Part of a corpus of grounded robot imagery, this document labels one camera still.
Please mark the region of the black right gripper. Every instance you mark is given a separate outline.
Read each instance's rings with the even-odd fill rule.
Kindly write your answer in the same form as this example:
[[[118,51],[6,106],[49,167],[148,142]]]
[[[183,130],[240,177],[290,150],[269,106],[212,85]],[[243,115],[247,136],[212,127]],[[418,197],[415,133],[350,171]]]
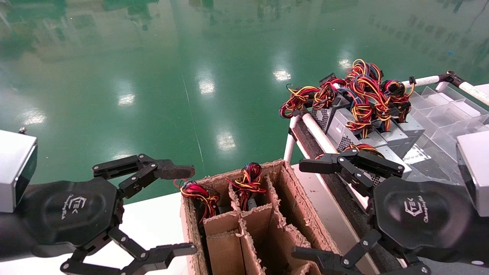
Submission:
[[[384,275],[431,275],[417,256],[447,263],[488,262],[488,218],[478,214],[463,186],[405,181],[400,178],[403,165],[358,149],[302,159],[299,170],[341,174],[354,188],[374,187],[364,172],[386,179],[372,190],[374,226],[379,231],[370,230],[344,256],[299,246],[292,249],[293,258],[315,262],[322,275],[362,275],[355,270],[356,263],[383,244],[406,262],[406,268]]]

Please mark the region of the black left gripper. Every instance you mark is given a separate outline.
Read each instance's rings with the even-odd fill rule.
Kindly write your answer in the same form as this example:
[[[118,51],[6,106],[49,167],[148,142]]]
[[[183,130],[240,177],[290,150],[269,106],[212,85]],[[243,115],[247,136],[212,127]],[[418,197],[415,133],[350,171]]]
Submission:
[[[197,252],[193,243],[143,249],[117,228],[124,213],[122,198],[130,199],[157,179],[178,180],[195,174],[193,165],[170,159],[130,155],[94,165],[94,177],[83,182],[56,181],[28,186],[14,212],[1,214],[2,261],[51,258],[72,254],[61,266],[66,275],[144,275],[169,267],[174,258]],[[129,175],[118,189],[109,179]],[[133,257],[122,269],[84,263],[89,254],[110,242]]]

